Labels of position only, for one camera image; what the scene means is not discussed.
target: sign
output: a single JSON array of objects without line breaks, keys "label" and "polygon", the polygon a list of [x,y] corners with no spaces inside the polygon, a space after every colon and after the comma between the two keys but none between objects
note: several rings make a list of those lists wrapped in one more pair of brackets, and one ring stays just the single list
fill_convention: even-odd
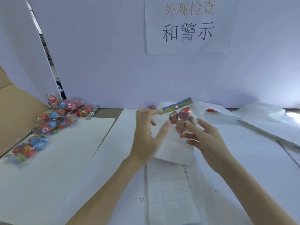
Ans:
[{"label": "sign", "polygon": [[227,52],[238,0],[145,0],[148,55]]}]

